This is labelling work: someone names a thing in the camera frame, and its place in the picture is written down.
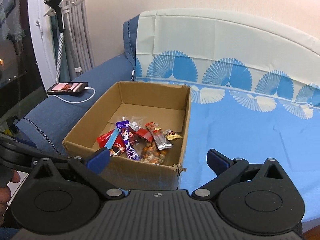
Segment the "person's left hand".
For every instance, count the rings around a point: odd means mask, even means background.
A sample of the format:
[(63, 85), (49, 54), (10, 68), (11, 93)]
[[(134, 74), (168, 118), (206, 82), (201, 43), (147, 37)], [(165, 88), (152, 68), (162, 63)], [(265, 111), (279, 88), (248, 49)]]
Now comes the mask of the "person's left hand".
[[(21, 181), (20, 175), (17, 171), (12, 170), (12, 183), (19, 183)], [(6, 187), (1, 187), (0, 188), (0, 226), (4, 223), (4, 214), (8, 206), (8, 201), (11, 199), (11, 191), (10, 189)]]

